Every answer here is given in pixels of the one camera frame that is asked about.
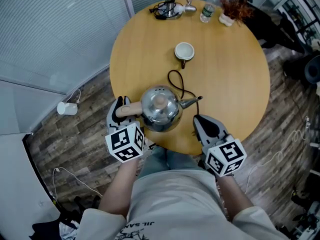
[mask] black power cord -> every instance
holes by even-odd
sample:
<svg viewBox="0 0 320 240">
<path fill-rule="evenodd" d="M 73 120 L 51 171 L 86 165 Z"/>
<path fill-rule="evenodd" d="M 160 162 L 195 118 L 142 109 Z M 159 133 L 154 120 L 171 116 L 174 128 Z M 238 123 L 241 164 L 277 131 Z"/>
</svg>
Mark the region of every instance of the black power cord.
<svg viewBox="0 0 320 240">
<path fill-rule="evenodd" d="M 293 94 L 292 94 L 292 92 L 291 92 L 291 89 L 289 89 L 289 87 L 287 86 L 287 84 L 286 84 L 286 79 L 282 79 L 282 81 L 283 81 L 283 83 L 284 83 L 284 87 L 287 89 L 287 91 L 289 91 L 290 97 L 291 97 L 294 105 L 295 105 L 295 106 L 297 107 L 297 109 L 298 109 L 298 114 L 299 114 L 299 116 L 300 116 L 301 123 L 304 124 L 305 121 L 304 121 L 303 116 L 302 116 L 302 114 L 301 114 L 301 109 L 300 109 L 299 105 L 297 104 L 297 102 L 296 102 L 296 100 L 295 100 L 295 98 L 294 98 L 294 96 L 293 96 Z"/>
<path fill-rule="evenodd" d="M 166 10 L 166 8 L 167 8 L 166 5 L 169 4 L 169 3 L 174 3 L 174 6 L 170 10 L 167 11 Z M 173 15 L 171 17 L 167 17 L 167 16 L 164 15 L 164 14 L 166 14 L 168 12 L 174 11 L 177 4 L 182 6 L 181 3 L 175 2 L 175 0 L 165 0 L 164 2 L 160 2 L 160 3 L 156 4 L 152 9 L 149 9 L 149 12 L 151 14 L 153 13 L 154 17 L 157 20 L 166 20 L 166 19 L 169 19 L 169 18 L 173 18 L 178 14 L 178 13 L 176 13 L 175 15 Z"/>
<path fill-rule="evenodd" d="M 182 85 L 181 88 L 178 87 L 178 86 L 176 86 L 176 85 L 171 81 L 171 79 L 170 79 L 170 74 L 171 74 L 172 72 L 176 72 L 176 73 L 178 74 L 178 76 L 180 77 L 181 85 Z M 181 94 L 181 97 L 180 97 L 181 99 L 184 98 L 185 93 L 191 94 L 191 95 L 192 95 L 193 97 L 195 97 L 195 98 L 197 97 L 192 91 L 189 91 L 189 90 L 186 90 L 186 89 L 185 89 L 184 79 L 183 79 L 182 75 L 180 74 L 180 72 L 179 72 L 178 70 L 170 70 L 170 71 L 168 72 L 167 77 L 168 77 L 168 81 L 169 81 L 170 85 L 172 85 L 174 88 L 182 91 L 182 94 Z M 199 115 L 199 104 L 198 104 L 198 101 L 196 102 L 196 114 Z"/>
</svg>

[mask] desk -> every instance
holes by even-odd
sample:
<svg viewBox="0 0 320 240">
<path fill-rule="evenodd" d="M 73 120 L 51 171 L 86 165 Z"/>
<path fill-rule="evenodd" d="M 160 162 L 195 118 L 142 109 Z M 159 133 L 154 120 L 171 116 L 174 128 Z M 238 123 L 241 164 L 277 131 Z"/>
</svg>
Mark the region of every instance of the desk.
<svg viewBox="0 0 320 240">
<path fill-rule="evenodd" d="M 226 27 L 218 10 L 209 23 L 199 19 L 205 4 L 193 0 L 197 12 L 177 20 L 157 20 L 149 8 L 138 12 L 120 31 L 112 48 L 110 81 L 116 97 L 140 100 L 149 87 L 167 85 L 167 74 L 178 70 L 185 89 L 197 96 L 200 114 L 220 120 L 234 138 L 243 141 L 257 127 L 270 94 L 270 75 L 265 54 L 244 25 Z M 193 45 L 195 55 L 181 69 L 174 54 L 180 42 Z M 176 74 L 172 82 L 180 85 Z M 191 98 L 187 93 L 184 98 Z M 185 109 L 180 123 L 169 132 L 145 131 L 158 145 L 183 154 L 198 155 L 201 144 L 194 135 L 196 105 Z"/>
</svg>

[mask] white t-shirt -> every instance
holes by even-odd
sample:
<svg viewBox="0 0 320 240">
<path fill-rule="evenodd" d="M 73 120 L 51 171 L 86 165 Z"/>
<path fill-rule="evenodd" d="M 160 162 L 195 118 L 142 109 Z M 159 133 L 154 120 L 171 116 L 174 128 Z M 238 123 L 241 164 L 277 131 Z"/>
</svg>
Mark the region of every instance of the white t-shirt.
<svg viewBox="0 0 320 240">
<path fill-rule="evenodd" d="M 287 240 L 254 206 L 227 221 L 215 178 L 207 171 L 168 170 L 133 185 L 127 220 L 84 211 L 76 240 Z"/>
</svg>

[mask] wooden floor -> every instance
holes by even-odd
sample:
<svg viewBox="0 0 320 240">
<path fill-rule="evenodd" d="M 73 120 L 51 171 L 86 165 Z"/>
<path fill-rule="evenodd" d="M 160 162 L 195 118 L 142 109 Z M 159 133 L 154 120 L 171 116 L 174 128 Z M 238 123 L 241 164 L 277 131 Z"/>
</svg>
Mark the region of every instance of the wooden floor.
<svg viewBox="0 0 320 240">
<path fill-rule="evenodd" d="M 305 90 L 299 82 L 284 78 L 282 64 L 293 57 L 290 50 L 277 46 L 265 53 L 270 69 L 271 92 L 263 119 L 242 143 L 248 158 L 235 178 L 243 190 L 251 168 L 269 161 L 275 152 L 284 148 L 293 130 L 304 132 L 301 117 L 311 117 L 319 104 L 315 89 Z M 27 139 L 34 163 L 53 193 L 54 168 L 66 168 L 103 194 L 119 166 L 119 162 L 108 154 L 105 144 L 106 115 L 115 99 L 109 72 L 104 71 L 85 84 L 81 92 L 76 116 L 62 116 L 53 111 Z M 292 98 L 300 107 L 301 117 Z M 256 205 L 266 210 L 275 224 L 284 224 L 291 229 L 295 225 L 292 218 L 302 212 L 290 201 L 292 188 L 297 185 L 298 189 L 303 189 L 312 163 L 312 150 L 308 145 L 300 139 L 297 142 L 290 140 L 282 161 L 277 162 L 275 158 L 253 172 L 247 194 Z M 80 196 L 89 205 L 96 195 L 65 171 L 56 172 L 54 178 L 58 200 L 67 209 L 75 207 L 75 196 Z"/>
</svg>

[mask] wire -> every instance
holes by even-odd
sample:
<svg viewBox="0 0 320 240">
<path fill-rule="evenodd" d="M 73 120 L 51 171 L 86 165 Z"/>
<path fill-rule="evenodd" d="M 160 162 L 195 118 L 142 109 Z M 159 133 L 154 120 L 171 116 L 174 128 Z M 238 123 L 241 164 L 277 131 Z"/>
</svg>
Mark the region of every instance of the wire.
<svg viewBox="0 0 320 240">
<path fill-rule="evenodd" d="M 290 96 L 291 96 L 291 99 L 293 100 L 293 103 L 294 103 L 294 104 L 295 104 L 295 106 L 298 108 L 298 113 L 299 113 L 299 116 L 300 116 L 301 122 L 302 122 L 302 124 L 304 124 L 305 122 L 304 122 L 303 116 L 302 116 L 302 114 L 301 114 L 301 110 L 300 110 L 299 105 L 298 105 L 298 104 L 297 104 L 297 102 L 295 101 L 294 96 L 292 95 L 291 90 L 290 90 L 290 89 L 288 88 L 288 86 L 286 85 L 286 81 L 285 81 L 285 79 L 282 79 L 282 81 L 283 81 L 283 83 L 284 83 L 285 88 L 289 91 Z"/>
<path fill-rule="evenodd" d="M 173 18 L 173 17 L 177 16 L 177 14 L 179 14 L 179 13 L 177 12 L 176 14 L 174 14 L 171 17 L 164 16 L 164 14 L 167 14 L 171 11 L 174 11 L 177 4 L 182 6 L 181 3 L 175 2 L 175 1 L 176 0 L 165 0 L 164 2 L 160 2 L 160 3 L 156 4 L 152 9 L 149 9 L 149 12 L 151 14 L 153 13 L 155 18 L 158 20 L 165 20 L 165 19 Z M 163 6 L 165 6 L 169 3 L 174 3 L 173 7 L 170 10 L 167 11 L 167 7 L 165 7 L 165 9 L 161 9 Z"/>
<path fill-rule="evenodd" d="M 288 88 L 288 86 L 286 85 L 286 80 L 282 78 L 282 81 L 283 81 L 283 83 L 284 83 L 285 88 L 289 91 L 290 97 L 291 97 L 293 103 L 295 104 L 295 106 L 296 106 L 297 109 L 298 109 L 298 114 L 299 114 L 299 116 L 300 116 L 300 119 L 301 119 L 302 124 L 304 124 L 305 122 L 304 122 L 303 116 L 302 116 L 302 114 L 301 114 L 301 110 L 300 110 L 299 105 L 298 105 L 297 102 L 295 101 L 294 96 L 293 96 L 291 90 L 290 90 L 290 89 Z M 315 113 L 316 109 L 317 109 L 319 106 L 320 106 L 320 105 L 318 105 L 318 106 L 315 108 L 315 110 L 313 111 L 312 118 L 313 118 L 313 116 L 314 116 L 314 113 Z M 253 167 L 251 168 L 251 170 L 250 170 L 250 172 L 249 172 L 249 175 L 248 175 L 248 180 L 247 180 L 247 183 L 246 183 L 246 188 L 245 188 L 245 192 L 244 192 L 245 194 L 246 194 L 247 191 L 248 191 L 248 186 L 249 186 L 251 174 L 254 172 L 254 170 L 255 170 L 256 168 L 264 167 L 265 165 L 269 164 L 275 157 L 277 157 L 277 162 L 278 162 L 278 163 L 280 163 L 280 162 L 284 159 L 284 153 L 283 153 L 283 151 L 284 151 L 285 148 L 287 147 L 288 141 L 289 141 L 289 139 L 290 139 L 290 137 L 291 137 L 291 135 L 292 135 L 293 133 L 294 133 L 294 135 L 293 135 L 292 140 L 293 140 L 294 142 L 297 142 L 297 141 L 299 140 L 299 134 L 300 134 L 300 138 L 301 138 L 302 140 L 304 140 L 304 141 L 307 140 L 306 138 L 304 138 L 304 135 L 302 134 L 302 132 L 301 132 L 300 130 L 294 130 L 294 131 L 292 131 L 292 132 L 289 134 L 288 138 L 286 139 L 286 141 L 285 141 L 285 143 L 284 143 L 284 147 L 283 147 L 280 151 L 276 152 L 269 161 L 265 162 L 265 163 L 262 164 L 262 165 L 255 165 L 255 166 L 253 166 Z"/>
<path fill-rule="evenodd" d="M 284 147 L 283 147 L 280 151 L 276 152 L 269 161 L 267 161 L 267 162 L 265 162 L 264 164 L 261 164 L 261 165 L 255 165 L 254 167 L 251 168 L 251 170 L 250 170 L 250 172 L 249 172 L 248 180 L 247 180 L 247 183 L 246 183 L 246 188 L 245 188 L 245 192 L 244 192 L 245 194 L 246 194 L 247 191 L 248 191 L 248 186 L 249 186 L 251 174 L 254 172 L 254 170 L 255 170 L 256 168 L 264 167 L 265 165 L 269 164 L 275 157 L 277 158 L 277 162 L 278 162 L 278 163 L 280 163 L 280 162 L 284 159 L 284 153 L 283 153 L 283 151 L 286 149 L 287 144 L 288 144 L 288 141 L 289 141 L 289 139 L 290 139 L 290 137 L 292 136 L 293 133 L 294 133 L 294 135 L 293 135 L 293 137 L 292 137 L 292 141 L 293 141 L 293 142 L 297 142 L 297 141 L 299 140 L 299 134 L 300 134 L 300 138 L 301 138 L 302 140 L 304 140 L 304 141 L 307 140 L 306 138 L 304 138 L 304 136 L 303 136 L 303 134 L 302 134 L 302 132 L 301 132 L 300 130 L 294 130 L 294 131 L 292 131 L 292 132 L 289 134 L 288 138 L 286 139 L 286 141 L 285 141 L 285 143 L 284 143 Z"/>
<path fill-rule="evenodd" d="M 75 176 L 73 173 L 71 173 L 70 171 L 68 171 L 67 169 L 63 168 L 63 167 L 58 167 L 58 168 L 54 168 L 53 169 L 53 173 L 52 173 L 52 183 L 53 183 L 53 187 L 54 187 L 54 193 L 55 193 L 55 200 L 58 201 L 58 195 L 57 195 L 57 189 L 56 189 L 56 185 L 55 185 L 55 171 L 60 172 L 60 169 L 64 169 L 67 173 L 71 174 L 73 177 L 75 177 L 75 179 L 79 182 L 81 182 L 83 185 L 85 185 L 88 189 L 96 192 L 99 196 L 102 197 L 102 194 L 100 194 L 98 191 L 92 189 L 91 187 L 89 187 L 86 183 L 82 182 L 80 179 L 77 178 L 77 176 Z"/>
<path fill-rule="evenodd" d="M 176 86 L 174 83 L 172 83 L 172 81 L 171 81 L 171 79 L 170 79 L 170 74 L 171 74 L 172 72 L 176 72 L 176 73 L 179 75 L 180 80 L 181 80 L 181 85 L 182 85 L 181 88 L 178 87 L 178 86 Z M 180 97 L 181 99 L 184 98 L 185 93 L 191 94 L 191 95 L 192 95 L 193 97 L 195 97 L 195 98 L 197 97 L 192 91 L 189 91 L 189 90 L 186 90 L 186 89 L 185 89 L 184 79 L 183 79 L 183 77 L 182 77 L 182 75 L 180 74 L 179 71 L 177 71 L 177 70 L 170 70 L 170 71 L 168 72 L 167 77 L 168 77 L 168 81 L 169 81 L 170 85 L 172 85 L 174 88 L 182 91 L 182 94 L 181 94 L 181 97 Z M 198 104 L 198 101 L 196 102 L 196 114 L 199 115 L 199 104 Z"/>
<path fill-rule="evenodd" d="M 65 102 L 67 102 L 68 100 L 70 100 L 71 97 L 72 97 L 72 95 L 74 95 L 74 93 L 75 93 L 76 91 L 79 91 L 79 92 L 80 92 L 79 98 L 78 98 L 77 101 L 76 101 L 76 103 L 79 103 L 80 97 L 81 97 L 81 90 L 80 90 L 80 89 L 75 89 L 75 90 L 73 91 L 73 93 L 70 95 L 70 97 L 69 97 Z"/>
</svg>

